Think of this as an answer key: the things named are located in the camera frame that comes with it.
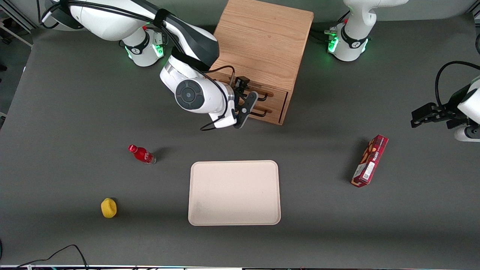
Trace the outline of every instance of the black circular joint cap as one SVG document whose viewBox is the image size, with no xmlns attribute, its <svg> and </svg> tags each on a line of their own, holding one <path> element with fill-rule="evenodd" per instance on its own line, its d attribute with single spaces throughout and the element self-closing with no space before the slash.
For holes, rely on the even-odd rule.
<svg viewBox="0 0 480 270">
<path fill-rule="evenodd" d="M 182 81 L 177 86 L 175 98 L 178 104 L 187 110 L 199 109 L 205 101 L 202 87 L 193 80 Z"/>
</svg>

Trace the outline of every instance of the beige tray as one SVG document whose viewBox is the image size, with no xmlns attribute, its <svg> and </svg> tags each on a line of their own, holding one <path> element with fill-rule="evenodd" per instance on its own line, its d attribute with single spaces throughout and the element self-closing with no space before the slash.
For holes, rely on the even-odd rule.
<svg viewBox="0 0 480 270">
<path fill-rule="evenodd" d="M 188 221 L 194 226 L 277 224 L 277 164 L 272 160 L 193 164 Z"/>
</svg>

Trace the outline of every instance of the wooden box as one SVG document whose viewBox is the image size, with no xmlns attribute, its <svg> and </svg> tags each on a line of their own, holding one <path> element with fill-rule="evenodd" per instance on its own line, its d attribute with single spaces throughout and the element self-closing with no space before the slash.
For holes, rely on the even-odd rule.
<svg viewBox="0 0 480 270">
<path fill-rule="evenodd" d="M 211 69 L 235 67 L 236 76 L 251 80 L 250 91 L 265 101 L 252 118 L 282 125 L 313 20 L 313 13 L 255 0 L 229 0 L 215 29 L 220 57 Z M 230 69 L 211 73 L 228 83 Z"/>
</svg>

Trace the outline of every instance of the red bottle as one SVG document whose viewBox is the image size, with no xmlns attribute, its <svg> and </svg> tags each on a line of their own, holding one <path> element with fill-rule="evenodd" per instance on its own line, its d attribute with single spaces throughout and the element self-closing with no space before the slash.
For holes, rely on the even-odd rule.
<svg viewBox="0 0 480 270">
<path fill-rule="evenodd" d="M 143 163 L 152 165 L 156 162 L 156 157 L 143 147 L 136 147 L 135 145 L 130 145 L 128 147 L 128 150 L 133 153 L 133 156 L 136 159 L 140 160 Z"/>
</svg>

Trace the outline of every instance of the red box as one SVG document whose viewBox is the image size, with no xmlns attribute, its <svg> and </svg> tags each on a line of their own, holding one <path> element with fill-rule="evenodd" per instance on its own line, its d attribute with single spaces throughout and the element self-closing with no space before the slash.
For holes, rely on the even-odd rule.
<svg viewBox="0 0 480 270">
<path fill-rule="evenodd" d="M 360 164 L 353 175 L 352 184 L 356 187 L 363 187 L 370 184 L 387 142 L 388 138 L 378 135 L 368 143 L 368 147 L 363 153 Z"/>
</svg>

